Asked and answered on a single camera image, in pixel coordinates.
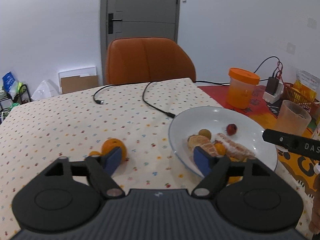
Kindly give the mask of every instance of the person's hand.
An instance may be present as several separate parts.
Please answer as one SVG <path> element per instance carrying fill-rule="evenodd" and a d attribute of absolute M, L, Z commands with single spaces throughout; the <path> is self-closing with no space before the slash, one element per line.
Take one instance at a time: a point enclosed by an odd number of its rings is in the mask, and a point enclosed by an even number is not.
<path fill-rule="evenodd" d="M 313 188 L 317 191 L 313 198 L 313 207 L 309 230 L 317 235 L 320 233 L 320 174 L 316 176 L 315 182 L 313 183 Z"/>

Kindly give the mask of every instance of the screw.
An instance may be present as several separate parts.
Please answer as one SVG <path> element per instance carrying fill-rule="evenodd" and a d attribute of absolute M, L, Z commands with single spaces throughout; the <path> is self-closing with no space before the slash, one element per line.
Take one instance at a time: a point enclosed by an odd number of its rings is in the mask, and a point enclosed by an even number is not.
<path fill-rule="evenodd" d="M 198 197 L 205 197 L 205 196 L 209 195 L 210 191 L 207 190 L 206 188 L 200 187 L 200 188 L 197 188 L 194 191 L 194 193 Z"/>
<path fill-rule="evenodd" d="M 122 190 L 118 188 L 111 188 L 107 190 L 107 195 L 109 197 L 119 197 L 120 195 L 122 195 Z"/>

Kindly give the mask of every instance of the door frame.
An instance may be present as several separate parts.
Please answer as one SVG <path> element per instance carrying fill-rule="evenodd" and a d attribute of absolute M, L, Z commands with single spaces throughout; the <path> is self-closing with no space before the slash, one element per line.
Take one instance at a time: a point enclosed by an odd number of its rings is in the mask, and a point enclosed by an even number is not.
<path fill-rule="evenodd" d="M 100 0 L 100 47 L 101 47 L 101 68 L 102 68 L 102 80 L 106 85 L 106 59 L 107 59 L 107 8 L 108 0 Z M 178 28 L 179 28 L 179 14 L 180 14 L 180 0 L 176 7 L 175 28 L 174 28 L 174 41 L 178 40 Z"/>

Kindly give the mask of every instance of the cardboard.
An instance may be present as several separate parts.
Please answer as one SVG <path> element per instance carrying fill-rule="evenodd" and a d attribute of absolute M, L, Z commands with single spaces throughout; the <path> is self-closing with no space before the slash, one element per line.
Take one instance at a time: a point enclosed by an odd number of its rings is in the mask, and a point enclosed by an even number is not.
<path fill-rule="evenodd" d="M 99 86 L 98 76 L 73 76 L 61 78 L 62 94 L 86 90 Z"/>

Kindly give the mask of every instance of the gray door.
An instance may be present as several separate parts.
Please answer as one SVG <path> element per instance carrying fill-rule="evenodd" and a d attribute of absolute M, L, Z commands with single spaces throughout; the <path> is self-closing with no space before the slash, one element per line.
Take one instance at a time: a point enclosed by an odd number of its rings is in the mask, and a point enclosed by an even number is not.
<path fill-rule="evenodd" d="M 118 38 L 177 40 L 179 0 L 108 0 L 107 45 Z"/>

